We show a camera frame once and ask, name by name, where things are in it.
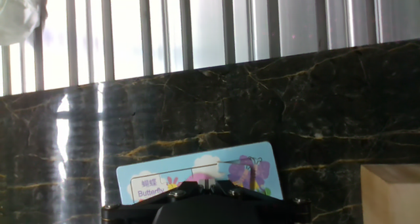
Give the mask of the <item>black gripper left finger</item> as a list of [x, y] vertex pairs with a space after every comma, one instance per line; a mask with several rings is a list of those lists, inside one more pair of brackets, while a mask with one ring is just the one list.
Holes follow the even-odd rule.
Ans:
[[179, 187], [169, 191], [169, 198], [181, 200], [201, 194], [204, 186], [197, 181], [185, 181]]

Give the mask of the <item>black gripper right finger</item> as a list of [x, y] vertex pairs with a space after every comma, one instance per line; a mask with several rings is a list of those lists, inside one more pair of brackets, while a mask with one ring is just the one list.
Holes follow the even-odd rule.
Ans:
[[230, 180], [207, 180], [207, 194], [239, 198], [243, 195], [243, 189]]

